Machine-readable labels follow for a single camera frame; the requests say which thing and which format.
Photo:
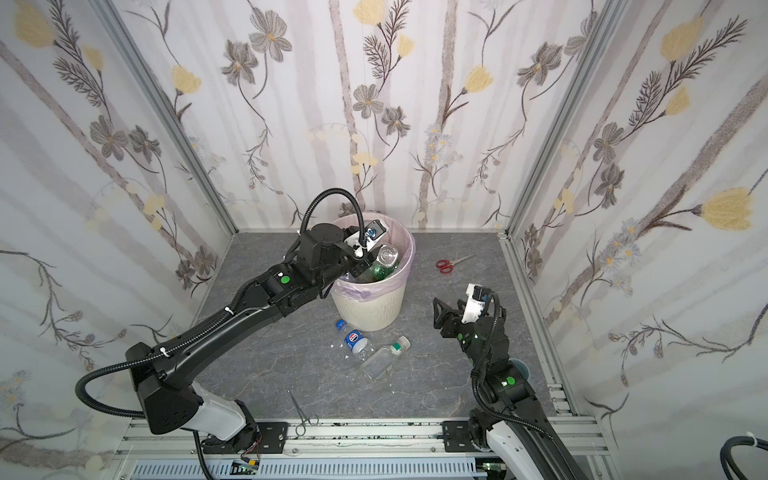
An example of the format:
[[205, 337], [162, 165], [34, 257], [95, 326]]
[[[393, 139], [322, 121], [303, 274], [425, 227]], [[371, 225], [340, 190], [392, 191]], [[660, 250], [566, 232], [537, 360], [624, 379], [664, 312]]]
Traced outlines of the clear bottle green cap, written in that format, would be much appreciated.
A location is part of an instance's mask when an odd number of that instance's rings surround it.
[[409, 339], [400, 336], [393, 343], [376, 350], [370, 358], [362, 364], [363, 373], [371, 380], [377, 381], [387, 373], [396, 360], [411, 347]]

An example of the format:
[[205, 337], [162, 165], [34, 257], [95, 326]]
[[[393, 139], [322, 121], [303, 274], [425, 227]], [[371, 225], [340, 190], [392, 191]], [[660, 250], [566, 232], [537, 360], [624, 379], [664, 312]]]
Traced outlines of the Pepsi label bottle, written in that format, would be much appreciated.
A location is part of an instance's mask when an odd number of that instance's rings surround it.
[[371, 341], [346, 321], [338, 320], [335, 328], [344, 335], [344, 344], [359, 361], [365, 362], [375, 353]]

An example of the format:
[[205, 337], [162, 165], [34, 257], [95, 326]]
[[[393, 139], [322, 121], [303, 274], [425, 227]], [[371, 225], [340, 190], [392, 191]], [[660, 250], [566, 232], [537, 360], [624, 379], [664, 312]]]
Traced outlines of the green soda bottle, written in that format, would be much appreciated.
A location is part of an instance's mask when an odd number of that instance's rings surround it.
[[383, 281], [392, 275], [397, 270], [396, 266], [384, 266], [380, 264], [374, 264], [363, 272], [357, 280], [360, 283], [375, 283]]

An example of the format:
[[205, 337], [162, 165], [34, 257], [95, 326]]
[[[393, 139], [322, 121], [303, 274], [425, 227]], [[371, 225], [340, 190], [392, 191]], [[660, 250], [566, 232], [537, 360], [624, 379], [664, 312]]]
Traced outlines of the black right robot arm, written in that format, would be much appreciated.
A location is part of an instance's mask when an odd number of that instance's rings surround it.
[[472, 447], [499, 458], [508, 479], [585, 479], [510, 357], [506, 309], [498, 295], [481, 287], [455, 307], [435, 298], [433, 312], [434, 328], [457, 341], [471, 363], [477, 404], [467, 421]]

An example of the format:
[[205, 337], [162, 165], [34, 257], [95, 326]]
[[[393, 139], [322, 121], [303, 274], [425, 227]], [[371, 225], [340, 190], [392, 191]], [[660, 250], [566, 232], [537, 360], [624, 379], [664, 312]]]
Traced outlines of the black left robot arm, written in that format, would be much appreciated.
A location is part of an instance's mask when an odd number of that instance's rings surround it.
[[[326, 298], [337, 279], [358, 276], [372, 265], [377, 243], [387, 229], [379, 223], [365, 225], [361, 209], [355, 211], [353, 227], [309, 224], [314, 210], [332, 195], [347, 198], [353, 207], [359, 205], [345, 189], [321, 192], [310, 203], [282, 262], [245, 282], [229, 304], [182, 334], [154, 347], [137, 343], [127, 351], [125, 361], [87, 373], [75, 385], [76, 397], [107, 415], [145, 419], [155, 435], [178, 429], [191, 432], [205, 478], [212, 474], [201, 434], [227, 452], [254, 447], [263, 435], [244, 403], [212, 394], [195, 379], [249, 335], [317, 298]], [[137, 410], [107, 405], [87, 391], [90, 382], [121, 371], [130, 374], [140, 403]]]

